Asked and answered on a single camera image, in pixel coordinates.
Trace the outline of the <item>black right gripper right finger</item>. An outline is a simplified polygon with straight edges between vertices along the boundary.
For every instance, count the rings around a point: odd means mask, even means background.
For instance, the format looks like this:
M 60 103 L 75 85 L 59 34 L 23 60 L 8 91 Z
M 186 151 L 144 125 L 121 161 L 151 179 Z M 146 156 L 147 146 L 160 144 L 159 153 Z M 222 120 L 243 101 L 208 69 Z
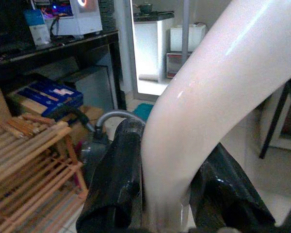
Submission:
M 275 219 L 239 163 L 219 143 L 191 181 L 190 207 L 198 228 L 249 230 Z

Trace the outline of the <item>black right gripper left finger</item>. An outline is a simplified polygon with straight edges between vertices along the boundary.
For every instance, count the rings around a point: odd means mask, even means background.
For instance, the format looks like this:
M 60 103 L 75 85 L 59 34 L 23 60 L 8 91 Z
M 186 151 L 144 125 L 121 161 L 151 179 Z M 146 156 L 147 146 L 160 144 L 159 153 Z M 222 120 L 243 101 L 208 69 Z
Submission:
M 95 169 L 77 231 L 141 231 L 141 139 L 144 126 L 125 119 Z

